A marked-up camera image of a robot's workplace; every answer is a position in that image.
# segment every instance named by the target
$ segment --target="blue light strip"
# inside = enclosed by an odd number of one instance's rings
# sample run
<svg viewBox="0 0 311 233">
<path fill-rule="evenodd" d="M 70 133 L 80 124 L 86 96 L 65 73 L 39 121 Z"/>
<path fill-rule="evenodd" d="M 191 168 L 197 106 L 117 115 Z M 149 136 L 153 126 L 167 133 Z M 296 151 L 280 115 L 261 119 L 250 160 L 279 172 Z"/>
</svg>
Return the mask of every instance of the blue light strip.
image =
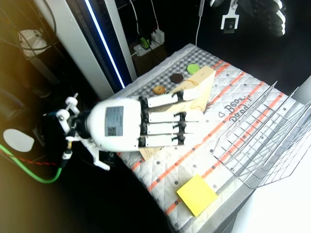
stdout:
<svg viewBox="0 0 311 233">
<path fill-rule="evenodd" d="M 100 28 L 100 26 L 99 26 L 99 24 L 98 24 L 98 22 L 97 22 L 97 19 L 96 19 L 95 15 L 94 15 L 92 6 L 91 6 L 91 4 L 89 3 L 88 0 L 85 0 L 85 2 L 86 2 L 86 5 L 87 5 L 87 8 L 88 8 L 88 11 L 89 11 L 89 13 L 90 13 L 91 16 L 92 16 L 92 19 L 93 19 L 93 22 L 94 22 L 94 24 L 95 24 L 95 26 L 96 26 L 96 29 L 97 29 L 97 31 L 98 31 L 98 34 L 99 34 L 99 36 L 101 37 L 102 42 L 103 42 L 103 45 L 104 45 L 104 47 L 105 47 L 105 49 L 106 49 L 106 51 L 107 51 L 107 53 L 108 53 L 108 56 L 109 56 L 109 58 L 110 58 L 110 60 L 111 60 L 112 66 L 113 66 L 113 68 L 114 68 L 115 71 L 116 71 L 116 74 L 117 74 L 117 76 L 118 76 L 118 78 L 119 78 L 119 81 L 120 81 L 120 83 L 121 83 L 122 88 L 124 89 L 125 86 L 124 86 L 124 84 L 123 84 L 122 78 L 121 78 L 121 76 L 120 76 L 120 74 L 119 74 L 118 68 L 117 68 L 117 66 L 116 66 L 116 64 L 115 64 L 115 61 L 113 60 L 113 57 L 112 57 L 112 55 L 111 55 L 111 52 L 110 52 L 110 50 L 109 50 L 109 48 L 108 48 L 108 45 L 107 45 L 106 40 L 105 40 L 105 38 L 104 38 L 103 32 L 102 32 L 102 30 L 101 30 L 101 28 Z"/>
</svg>

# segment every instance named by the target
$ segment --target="power plug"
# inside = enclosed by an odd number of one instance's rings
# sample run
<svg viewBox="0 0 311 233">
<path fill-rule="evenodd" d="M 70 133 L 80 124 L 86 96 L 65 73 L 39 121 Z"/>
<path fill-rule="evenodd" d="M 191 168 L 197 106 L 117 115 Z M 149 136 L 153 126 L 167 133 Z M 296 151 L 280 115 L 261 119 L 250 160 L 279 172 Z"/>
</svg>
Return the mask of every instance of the power plug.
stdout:
<svg viewBox="0 0 311 233">
<path fill-rule="evenodd" d="M 155 32 L 151 34 L 151 39 L 159 43 L 160 45 L 164 44 L 165 41 L 164 32 L 161 31 L 160 29 L 156 29 Z"/>
</svg>

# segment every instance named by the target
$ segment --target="qr code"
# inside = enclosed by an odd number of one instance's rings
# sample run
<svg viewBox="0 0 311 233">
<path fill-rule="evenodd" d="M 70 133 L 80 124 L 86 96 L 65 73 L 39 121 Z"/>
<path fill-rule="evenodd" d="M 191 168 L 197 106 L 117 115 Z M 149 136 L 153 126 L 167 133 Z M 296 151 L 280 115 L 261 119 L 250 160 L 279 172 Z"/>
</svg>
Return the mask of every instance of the qr code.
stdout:
<svg viewBox="0 0 311 233">
<path fill-rule="evenodd" d="M 108 127 L 108 136 L 116 136 L 117 128 L 116 127 Z"/>
</svg>

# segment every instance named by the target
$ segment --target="metal wire rack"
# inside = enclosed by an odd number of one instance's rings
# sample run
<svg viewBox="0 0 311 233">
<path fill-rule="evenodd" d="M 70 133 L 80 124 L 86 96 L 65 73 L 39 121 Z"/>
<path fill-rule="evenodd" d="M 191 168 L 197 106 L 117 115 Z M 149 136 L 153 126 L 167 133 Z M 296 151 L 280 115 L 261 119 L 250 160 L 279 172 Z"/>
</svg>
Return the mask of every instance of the metal wire rack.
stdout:
<svg viewBox="0 0 311 233">
<path fill-rule="evenodd" d="M 273 84 L 219 138 L 214 156 L 250 188 L 290 176 L 311 148 L 311 103 L 284 116 L 264 104 Z"/>
</svg>

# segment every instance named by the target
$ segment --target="gray checkered pattern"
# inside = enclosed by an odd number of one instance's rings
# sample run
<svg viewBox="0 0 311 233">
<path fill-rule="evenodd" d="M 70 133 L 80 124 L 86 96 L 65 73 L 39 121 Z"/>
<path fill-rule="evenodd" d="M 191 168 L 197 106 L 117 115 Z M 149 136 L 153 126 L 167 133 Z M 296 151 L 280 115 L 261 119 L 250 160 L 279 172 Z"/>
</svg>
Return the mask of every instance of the gray checkered pattern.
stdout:
<svg viewBox="0 0 311 233">
<path fill-rule="evenodd" d="M 155 94 L 152 92 L 152 88 L 157 85 L 164 86 L 166 88 L 166 91 L 170 92 L 179 85 L 178 83 L 173 83 L 171 81 L 171 76 L 173 74 L 180 73 L 183 75 L 185 80 L 190 78 L 191 76 L 191 74 L 189 74 L 187 71 L 187 66 L 189 64 L 197 64 L 200 68 L 202 68 L 203 66 L 212 67 L 219 61 L 219 58 L 213 56 L 209 52 L 206 52 L 196 47 L 190 53 L 188 53 L 187 56 L 175 62 L 170 68 L 166 69 L 164 72 L 159 74 L 156 78 L 154 78 L 142 88 L 133 92 L 130 96 L 155 96 Z"/>
</svg>

